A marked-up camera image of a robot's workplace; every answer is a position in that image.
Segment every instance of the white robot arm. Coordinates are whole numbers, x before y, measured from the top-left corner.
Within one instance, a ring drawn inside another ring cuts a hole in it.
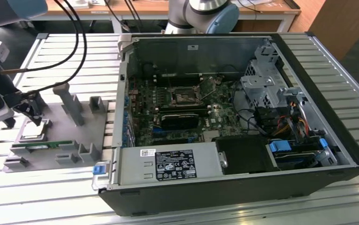
[[[229,33],[238,9],[229,0],[169,0],[165,34]]]

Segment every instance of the blue tab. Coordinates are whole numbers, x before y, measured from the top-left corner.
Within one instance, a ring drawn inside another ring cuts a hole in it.
[[[105,174],[105,166],[104,165],[93,166],[93,175],[101,175],[101,174]]]
[[[322,148],[326,148],[328,147],[328,143],[326,143],[326,141],[325,141],[324,138],[320,138],[318,139],[318,143],[321,144]]]
[[[290,151],[292,148],[289,146],[289,142],[288,141],[273,141],[270,144],[269,144],[269,149],[270,149],[270,152],[276,152],[276,151]]]
[[[273,143],[270,143],[268,146],[269,146],[270,152],[276,152],[277,151],[277,148],[274,147],[274,144]]]

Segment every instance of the motherboard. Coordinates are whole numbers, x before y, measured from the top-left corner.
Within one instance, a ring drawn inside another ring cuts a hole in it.
[[[242,132],[232,87],[220,75],[160,75],[129,80],[134,145],[210,142]]]

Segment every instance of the aluminum extrusion table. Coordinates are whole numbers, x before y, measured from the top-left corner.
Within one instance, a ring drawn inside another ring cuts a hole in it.
[[[65,58],[72,50],[72,34],[53,34],[48,38],[41,36],[34,41],[22,67],[49,65]],[[308,37],[304,33],[284,33],[281,37],[359,143],[359,85],[314,37]],[[110,122],[120,63],[117,38],[116,34],[88,35],[86,62],[80,74],[70,81],[69,89],[80,99],[86,100],[89,96],[100,95],[110,101]],[[80,59],[81,49],[70,61],[57,68],[18,74],[14,83],[22,91],[29,91],[61,81],[73,72]],[[60,101],[50,90],[42,92],[42,97],[46,102]],[[118,217],[90,188],[92,167],[1,172],[24,117],[17,115],[16,119],[16,127],[10,130],[4,129],[0,124],[0,224],[359,224],[359,176],[349,181],[330,184],[306,197],[141,217]],[[113,124],[108,124],[102,154],[105,160],[110,154],[112,129]]]

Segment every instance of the warning label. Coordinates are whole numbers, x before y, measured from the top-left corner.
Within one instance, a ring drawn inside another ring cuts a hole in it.
[[[156,152],[154,159],[158,181],[196,178],[192,150]]]

